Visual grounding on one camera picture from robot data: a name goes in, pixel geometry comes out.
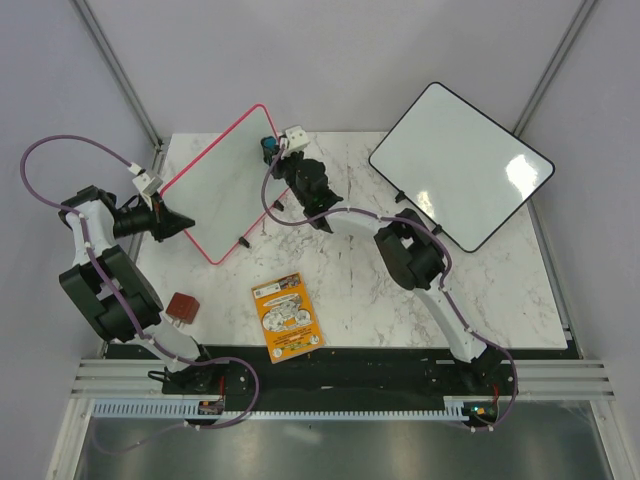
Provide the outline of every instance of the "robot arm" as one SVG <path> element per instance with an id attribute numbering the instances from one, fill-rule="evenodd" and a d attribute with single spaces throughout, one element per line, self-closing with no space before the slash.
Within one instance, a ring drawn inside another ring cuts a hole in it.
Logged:
<path id="1" fill-rule="evenodd" d="M 179 377 L 184 380 L 192 368 L 167 357 L 155 347 L 155 342 L 192 361 L 200 360 L 203 351 L 191 337 L 178 331 L 162 315 L 160 298 L 116 239 L 149 231 L 155 240 L 161 242 L 195 225 L 195 222 L 167 208 L 157 193 L 162 181 L 155 175 L 141 172 L 135 177 L 134 184 L 140 191 L 134 197 L 138 200 L 135 207 L 130 207 L 131 202 L 127 202 L 116 208 L 116 196 L 95 186 L 81 190 L 63 205 L 73 207 L 86 216 L 96 259 L 126 299 L 145 334 L 154 340 L 140 338 L 122 305 L 106 287 L 103 288 L 103 280 L 87 255 L 80 219 L 65 211 L 60 211 L 59 216 L 73 231 L 76 254 L 73 266 L 60 275 L 60 285 L 100 338 L 107 342 L 117 340 L 144 346 L 165 362 L 168 374 L 179 383 Z"/>
<path id="2" fill-rule="evenodd" d="M 344 202 L 339 202 L 335 208 L 346 206 Z M 409 208 L 397 216 L 422 224 L 418 214 Z M 487 346 L 465 331 L 444 292 L 439 288 L 440 277 L 444 272 L 443 255 L 426 235 L 404 223 L 390 222 L 381 227 L 377 219 L 346 212 L 328 217 L 327 224 L 337 234 L 373 238 L 393 280 L 405 290 L 413 291 L 425 304 L 444 333 L 454 358 L 471 363 L 480 357 Z M 410 239 L 412 243 L 405 246 L 403 239 Z M 458 308 L 464 308 L 455 290 L 449 287 L 448 292 L 454 297 Z M 462 313 L 465 318 L 469 318 L 466 308 Z"/>

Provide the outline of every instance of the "pink-framed whiteboard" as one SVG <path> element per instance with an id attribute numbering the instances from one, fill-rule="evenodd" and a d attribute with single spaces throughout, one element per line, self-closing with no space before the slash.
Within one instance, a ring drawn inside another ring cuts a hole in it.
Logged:
<path id="1" fill-rule="evenodd" d="M 266 215 L 260 188 L 267 173 L 260 140 L 277 137 L 267 108 L 256 104 L 172 178 L 160 195 L 172 209 L 193 218 L 187 237 L 212 265 L 221 264 Z M 267 204 L 287 190 L 270 179 Z"/>

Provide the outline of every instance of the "whiteboard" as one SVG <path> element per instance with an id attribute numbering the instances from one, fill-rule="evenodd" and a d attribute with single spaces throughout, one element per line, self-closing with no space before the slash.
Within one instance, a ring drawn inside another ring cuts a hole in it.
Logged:
<path id="1" fill-rule="evenodd" d="M 185 233 L 213 265 L 222 263 L 265 214 L 260 199 L 268 170 L 260 143 L 265 137 L 277 137 L 276 129 L 264 105 L 256 104 L 161 191 L 171 208 L 195 220 Z M 286 189 L 284 180 L 270 181 L 267 205 Z"/>
<path id="2" fill-rule="evenodd" d="M 86 0 L 161 135 L 255 103 L 283 127 L 387 131 L 440 81 L 510 129 L 580 0 Z"/>
<path id="3" fill-rule="evenodd" d="M 554 173 L 553 164 L 434 83 L 369 163 L 464 251 L 474 252 Z"/>

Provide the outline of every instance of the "metal frame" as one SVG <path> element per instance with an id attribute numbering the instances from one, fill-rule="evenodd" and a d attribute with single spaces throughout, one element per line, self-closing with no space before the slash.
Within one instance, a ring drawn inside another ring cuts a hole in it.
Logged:
<path id="1" fill-rule="evenodd" d="M 105 60 L 141 127 L 156 148 L 153 168 L 155 171 L 159 171 L 166 156 L 166 143 L 163 142 L 163 139 L 153 126 L 87 0 L 70 1 L 87 27 L 89 35 Z M 593 15 L 598 3 L 599 0 L 583 0 L 581 2 L 513 129 L 513 134 L 516 137 L 522 136 L 553 79 L 566 60 L 571 47 L 589 18 Z M 531 201 L 528 202 L 528 208 L 551 289 L 558 305 L 560 320 L 565 328 L 567 338 L 572 338 L 569 311 L 554 268 L 546 236 L 535 206 Z M 140 238 L 134 239 L 129 250 L 131 257 L 134 259 L 140 248 Z M 597 360 L 521 360 L 517 361 L 516 365 L 521 377 L 521 393 L 517 397 L 518 402 L 590 401 L 614 478 L 616 480 L 640 479 L 634 458 L 628 454 L 628 445 L 630 443 L 624 435 L 625 430 L 616 416 L 617 404 L 602 362 Z M 149 368 L 161 366 L 162 363 L 156 360 L 82 361 L 46 478 L 48 480 L 73 478 L 78 467 L 82 444 L 96 399 L 136 398 L 150 404 L 166 401 L 167 396 L 161 393 L 158 384 L 149 380 L 146 376 Z M 187 400 L 204 399 L 206 397 L 180 396 L 178 398 Z M 463 396 L 449 397 L 448 400 L 477 401 L 486 399 Z"/>
<path id="2" fill-rule="evenodd" d="M 442 360 L 437 363 L 453 362 Z M 517 401 L 614 400 L 605 366 L 598 360 L 516 360 L 516 367 L 520 387 Z M 71 398 L 126 398 L 149 402 L 175 399 L 175 395 L 162 393 L 162 384 L 147 377 L 149 370 L 163 368 L 164 363 L 160 360 L 82 360 Z M 210 395 L 179 397 L 198 400 L 217 398 Z M 447 398 L 469 402 L 491 400 L 490 397 L 473 396 Z"/>
<path id="3" fill-rule="evenodd" d="M 133 88 L 131 80 L 129 80 L 129 77 L 124 71 L 124 68 L 122 68 L 118 57 L 109 44 L 109 40 L 102 31 L 102 27 L 100 27 L 100 23 L 96 19 L 93 10 L 91 10 L 91 7 L 89 7 L 89 4 L 86 2 L 86 0 L 70 0 L 70 2 L 78 13 L 80 19 L 84 23 L 87 29 L 87 33 L 100 52 L 100 55 L 102 56 L 107 68 L 109 69 L 109 72 L 120 88 L 122 95 L 127 101 L 127 104 L 131 107 L 133 114 L 140 123 L 140 126 L 144 130 L 149 141 L 156 148 L 156 150 L 160 150 L 160 148 L 162 147 L 162 139 L 158 134 L 155 126 L 153 125 L 153 122 L 149 118 L 147 111 L 142 105 L 140 97 L 138 97 L 138 94 Z"/>

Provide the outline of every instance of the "yellow booklet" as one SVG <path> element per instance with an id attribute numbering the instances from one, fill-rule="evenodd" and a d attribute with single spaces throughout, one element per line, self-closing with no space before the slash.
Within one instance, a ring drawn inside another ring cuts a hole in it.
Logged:
<path id="1" fill-rule="evenodd" d="M 324 345 L 299 273 L 251 289 L 271 362 L 297 357 Z"/>

